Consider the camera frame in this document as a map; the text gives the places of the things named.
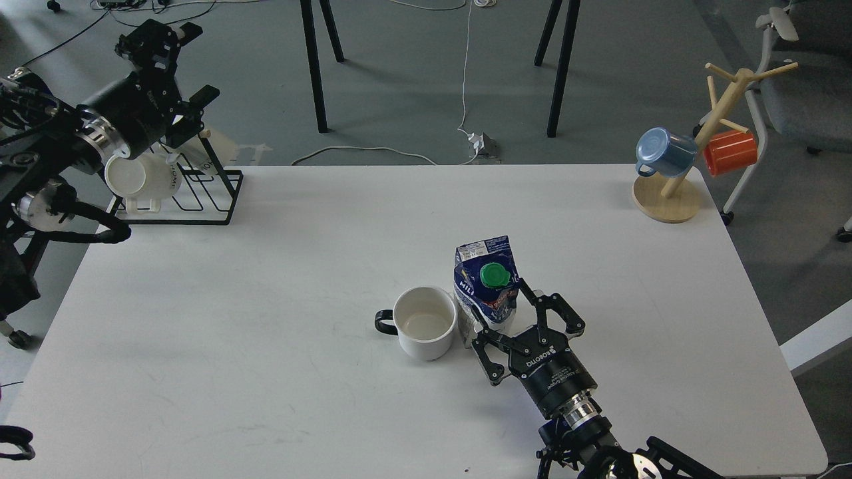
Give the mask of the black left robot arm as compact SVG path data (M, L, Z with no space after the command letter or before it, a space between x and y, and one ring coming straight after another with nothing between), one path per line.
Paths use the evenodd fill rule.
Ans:
M120 243L131 234L118 216L79 200L64 170L94 175L113 156L134 160L157 142L176 148L201 133L220 92L206 85L183 99L174 76L182 47L202 33L192 22L147 19L116 43L131 72L78 106L30 68L2 78L2 125L13 134L2 139L1 315L13 347L33 344L8 316L40 298L35 271L49 243Z

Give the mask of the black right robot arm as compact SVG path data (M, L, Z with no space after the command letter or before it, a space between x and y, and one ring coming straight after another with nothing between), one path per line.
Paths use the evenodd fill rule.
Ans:
M597 384L571 349L569 340L584 333L579 314L557 292L538 294L520 282L535 308L536 323L509 337L473 315L481 330L472 342L490 383L519 379L546 422L539 428L544 446L536 457L536 476L547 478L553 463L581 478L716 478L718 473L684 452L651 436L634 452L621 448L592 392Z

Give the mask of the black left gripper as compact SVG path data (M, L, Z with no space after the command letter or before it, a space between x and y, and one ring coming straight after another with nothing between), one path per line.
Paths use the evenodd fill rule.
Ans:
M115 52L130 61L133 72L91 95L77 106L83 127L77 136L101 156L134 160L163 140L179 148L204 128L204 109L221 94L204 85L183 101L176 84L180 49L203 33L186 22L177 28L147 19L128 35L121 35Z

